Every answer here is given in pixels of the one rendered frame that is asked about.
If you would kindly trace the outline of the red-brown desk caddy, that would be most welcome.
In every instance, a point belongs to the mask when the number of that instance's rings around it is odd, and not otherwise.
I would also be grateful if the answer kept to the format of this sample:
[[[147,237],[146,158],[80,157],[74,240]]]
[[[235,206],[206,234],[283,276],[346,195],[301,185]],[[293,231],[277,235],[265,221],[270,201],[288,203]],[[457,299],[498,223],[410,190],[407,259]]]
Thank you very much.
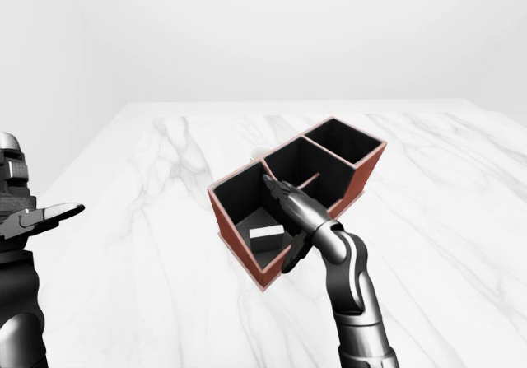
[[[305,130],[208,187],[219,236],[261,291],[278,278],[291,240],[300,232],[286,219],[264,176],[287,181],[338,218],[363,193],[386,142],[335,117]],[[255,252],[250,230],[281,225],[281,246]]]

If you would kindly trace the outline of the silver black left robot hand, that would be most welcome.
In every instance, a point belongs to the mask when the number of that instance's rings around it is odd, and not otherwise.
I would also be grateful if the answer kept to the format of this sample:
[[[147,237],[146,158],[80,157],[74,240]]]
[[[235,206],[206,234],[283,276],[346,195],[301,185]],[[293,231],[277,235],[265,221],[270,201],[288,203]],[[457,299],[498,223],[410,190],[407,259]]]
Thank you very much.
[[[81,203],[37,208],[28,180],[19,142],[14,135],[0,132],[0,253],[24,249],[29,237],[49,231],[85,209]]]

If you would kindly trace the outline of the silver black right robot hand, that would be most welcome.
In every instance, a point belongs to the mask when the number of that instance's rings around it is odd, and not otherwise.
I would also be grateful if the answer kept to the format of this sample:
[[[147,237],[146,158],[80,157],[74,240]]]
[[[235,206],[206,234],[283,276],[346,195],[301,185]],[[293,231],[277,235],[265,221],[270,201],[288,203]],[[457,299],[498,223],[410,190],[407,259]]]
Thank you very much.
[[[282,213],[301,229],[291,242],[282,264],[282,273],[289,273],[313,246],[331,264],[341,263],[347,250],[337,231],[342,231],[343,226],[329,215],[322,204],[292,184],[277,181],[269,175],[264,175],[263,180],[271,195],[279,201]]]

